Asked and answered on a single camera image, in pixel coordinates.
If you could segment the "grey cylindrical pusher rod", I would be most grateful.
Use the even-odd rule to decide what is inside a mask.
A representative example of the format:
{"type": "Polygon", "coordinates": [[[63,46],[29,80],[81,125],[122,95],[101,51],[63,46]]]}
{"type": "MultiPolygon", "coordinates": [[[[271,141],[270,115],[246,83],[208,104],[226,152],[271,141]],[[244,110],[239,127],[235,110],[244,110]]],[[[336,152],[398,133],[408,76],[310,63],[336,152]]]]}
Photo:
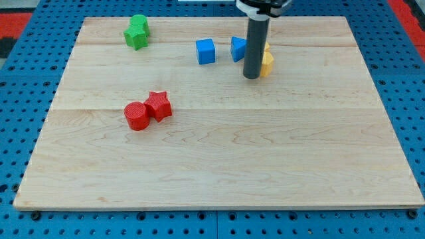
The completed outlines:
{"type": "Polygon", "coordinates": [[[269,22],[269,19],[265,21],[248,20],[243,67],[243,75],[247,79],[260,77],[269,22]]]}

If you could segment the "black white robot wrist mount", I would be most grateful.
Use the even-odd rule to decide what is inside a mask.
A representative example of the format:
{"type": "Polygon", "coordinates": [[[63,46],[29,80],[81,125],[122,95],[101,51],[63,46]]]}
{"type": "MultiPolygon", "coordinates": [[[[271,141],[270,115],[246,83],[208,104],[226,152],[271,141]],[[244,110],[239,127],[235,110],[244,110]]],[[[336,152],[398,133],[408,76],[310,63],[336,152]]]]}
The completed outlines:
{"type": "Polygon", "coordinates": [[[236,0],[236,7],[254,21],[265,21],[281,17],[292,3],[292,0],[236,0]]]}

